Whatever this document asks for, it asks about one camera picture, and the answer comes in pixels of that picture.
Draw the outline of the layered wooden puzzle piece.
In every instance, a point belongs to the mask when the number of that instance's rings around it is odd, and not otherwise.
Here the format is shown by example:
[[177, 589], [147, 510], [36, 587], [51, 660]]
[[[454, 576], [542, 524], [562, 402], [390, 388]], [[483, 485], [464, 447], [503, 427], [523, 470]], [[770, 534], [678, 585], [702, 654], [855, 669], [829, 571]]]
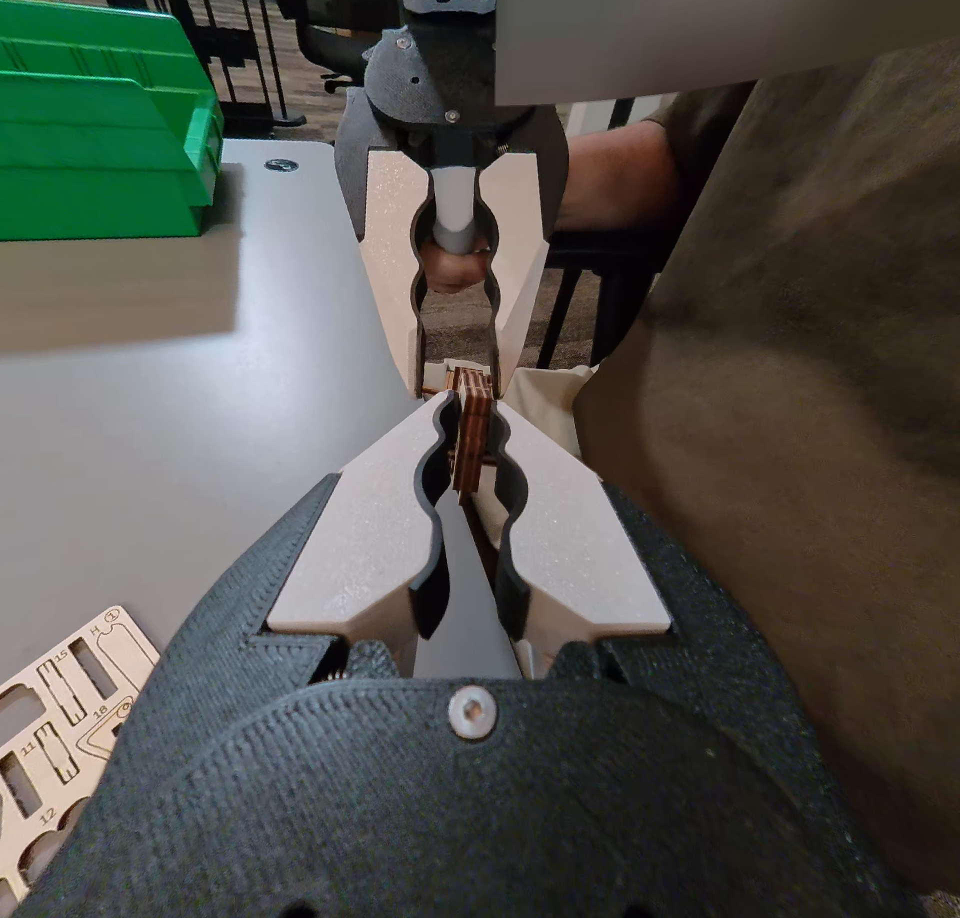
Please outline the layered wooden puzzle piece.
[[422, 394], [432, 396], [441, 391], [451, 392], [459, 408], [449, 458], [452, 487], [463, 505], [479, 490], [488, 458], [491, 413], [496, 404], [494, 379], [485, 367], [470, 362], [425, 363]]

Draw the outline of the white panel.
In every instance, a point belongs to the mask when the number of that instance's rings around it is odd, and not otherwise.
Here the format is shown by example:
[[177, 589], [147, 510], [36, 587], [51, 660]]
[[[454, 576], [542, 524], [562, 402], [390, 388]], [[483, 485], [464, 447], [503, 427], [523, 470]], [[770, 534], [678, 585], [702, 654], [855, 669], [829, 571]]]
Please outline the white panel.
[[[641, 96], [630, 99], [630, 112], [625, 125], [635, 124], [649, 117], [662, 101], [661, 95]], [[614, 118], [621, 118], [625, 105], [619, 107], [618, 100], [578, 102], [570, 106], [565, 123], [565, 132], [568, 139], [578, 136], [606, 131], [612, 125]]]

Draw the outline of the person's right forearm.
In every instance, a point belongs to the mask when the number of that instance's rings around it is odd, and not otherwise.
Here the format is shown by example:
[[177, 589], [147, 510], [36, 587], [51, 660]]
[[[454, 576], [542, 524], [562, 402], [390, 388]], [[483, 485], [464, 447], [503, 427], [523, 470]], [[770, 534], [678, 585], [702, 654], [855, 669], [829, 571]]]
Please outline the person's right forearm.
[[579, 135], [555, 230], [600, 232], [639, 228], [678, 204], [681, 181], [666, 130], [655, 121]]

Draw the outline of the laser-cut wooden puzzle sheet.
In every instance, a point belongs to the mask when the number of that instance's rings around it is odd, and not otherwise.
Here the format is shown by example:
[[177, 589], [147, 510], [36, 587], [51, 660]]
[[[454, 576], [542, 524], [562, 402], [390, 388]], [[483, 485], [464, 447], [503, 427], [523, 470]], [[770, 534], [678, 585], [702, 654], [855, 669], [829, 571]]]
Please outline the laser-cut wooden puzzle sheet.
[[160, 658], [121, 605], [112, 605], [2, 684], [2, 702], [39, 712], [2, 741], [2, 915], [24, 900], [32, 861], [97, 789], [119, 731]]

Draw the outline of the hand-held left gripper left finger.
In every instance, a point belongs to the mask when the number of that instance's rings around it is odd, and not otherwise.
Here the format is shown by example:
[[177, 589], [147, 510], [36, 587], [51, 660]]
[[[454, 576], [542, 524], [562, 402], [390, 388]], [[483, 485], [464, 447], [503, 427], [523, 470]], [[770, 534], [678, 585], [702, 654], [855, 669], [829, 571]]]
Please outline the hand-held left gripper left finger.
[[460, 400], [439, 392], [333, 476], [266, 624], [280, 634], [379, 641], [412, 674], [450, 602], [437, 504], [450, 487]]

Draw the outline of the black office chair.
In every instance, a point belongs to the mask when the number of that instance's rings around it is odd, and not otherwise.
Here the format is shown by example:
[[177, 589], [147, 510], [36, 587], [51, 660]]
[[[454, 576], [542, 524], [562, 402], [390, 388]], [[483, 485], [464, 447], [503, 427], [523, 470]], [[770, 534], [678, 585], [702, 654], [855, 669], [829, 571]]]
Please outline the black office chair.
[[276, 0], [294, 22], [303, 57], [331, 75], [325, 88], [362, 86], [369, 52], [385, 30], [402, 26], [399, 0]]

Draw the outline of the person in olive shirt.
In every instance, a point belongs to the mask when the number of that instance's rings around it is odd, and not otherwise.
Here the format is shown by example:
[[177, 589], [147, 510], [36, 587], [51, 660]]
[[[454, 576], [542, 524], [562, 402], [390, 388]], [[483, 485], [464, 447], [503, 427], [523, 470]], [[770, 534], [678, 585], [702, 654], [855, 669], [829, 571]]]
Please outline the person in olive shirt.
[[847, 802], [958, 894], [953, 36], [677, 94], [692, 203], [574, 402], [582, 456], [747, 612]]

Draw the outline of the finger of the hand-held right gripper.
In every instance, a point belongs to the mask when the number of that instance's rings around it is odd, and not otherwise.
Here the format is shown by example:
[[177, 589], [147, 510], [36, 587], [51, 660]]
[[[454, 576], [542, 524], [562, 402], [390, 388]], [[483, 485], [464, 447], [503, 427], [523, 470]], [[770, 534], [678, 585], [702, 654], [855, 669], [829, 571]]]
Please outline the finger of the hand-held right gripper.
[[415, 302], [422, 262], [416, 226], [430, 199], [425, 168], [401, 151], [367, 154], [365, 230], [359, 244], [393, 362], [412, 397], [423, 388], [423, 324]]
[[490, 373], [502, 398], [520, 363], [548, 243], [544, 235], [537, 156], [507, 153], [478, 178], [478, 197], [493, 225], [488, 261], [492, 292]]

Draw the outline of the person's right hand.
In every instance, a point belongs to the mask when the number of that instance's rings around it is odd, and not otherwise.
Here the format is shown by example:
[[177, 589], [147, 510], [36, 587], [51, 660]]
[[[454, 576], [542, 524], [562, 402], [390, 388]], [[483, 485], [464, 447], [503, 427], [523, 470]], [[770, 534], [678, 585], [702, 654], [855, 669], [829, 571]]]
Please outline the person's right hand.
[[448, 252], [433, 239], [419, 249], [428, 290], [453, 295], [486, 281], [490, 258], [489, 242], [478, 236], [473, 250], [464, 254]]

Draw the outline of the black metal stand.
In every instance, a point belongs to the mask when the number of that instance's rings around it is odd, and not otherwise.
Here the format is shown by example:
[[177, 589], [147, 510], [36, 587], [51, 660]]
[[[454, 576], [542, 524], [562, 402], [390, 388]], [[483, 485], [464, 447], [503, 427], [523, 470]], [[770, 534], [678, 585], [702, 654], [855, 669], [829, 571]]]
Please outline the black metal stand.
[[553, 359], [578, 282], [585, 272], [600, 279], [590, 365], [606, 359], [628, 334], [677, 240], [673, 228], [559, 231], [549, 243], [547, 269], [561, 280], [536, 368]]

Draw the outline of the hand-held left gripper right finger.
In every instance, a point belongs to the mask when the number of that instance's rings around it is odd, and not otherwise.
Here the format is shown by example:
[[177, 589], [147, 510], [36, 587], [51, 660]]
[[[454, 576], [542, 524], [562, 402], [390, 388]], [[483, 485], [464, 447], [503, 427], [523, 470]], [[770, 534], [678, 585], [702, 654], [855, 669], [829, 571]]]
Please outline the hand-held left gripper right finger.
[[503, 402], [490, 415], [494, 597], [521, 673], [562, 647], [662, 635], [672, 618], [598, 475]]

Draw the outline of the green plastic storage bin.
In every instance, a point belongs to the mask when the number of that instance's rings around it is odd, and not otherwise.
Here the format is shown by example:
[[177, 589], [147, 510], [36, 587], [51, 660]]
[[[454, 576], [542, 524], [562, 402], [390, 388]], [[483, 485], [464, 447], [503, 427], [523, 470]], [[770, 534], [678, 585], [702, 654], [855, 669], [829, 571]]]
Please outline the green plastic storage bin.
[[1, 239], [197, 237], [224, 119], [170, 14], [1, 1]]

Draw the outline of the grey desk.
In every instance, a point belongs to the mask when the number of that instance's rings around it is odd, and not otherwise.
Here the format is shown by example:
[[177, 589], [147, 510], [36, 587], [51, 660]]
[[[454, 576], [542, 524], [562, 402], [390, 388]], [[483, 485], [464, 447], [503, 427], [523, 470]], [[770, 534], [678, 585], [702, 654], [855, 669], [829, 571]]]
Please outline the grey desk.
[[3, 679], [117, 604], [163, 650], [415, 409], [332, 147], [223, 158], [200, 238], [2, 244]]

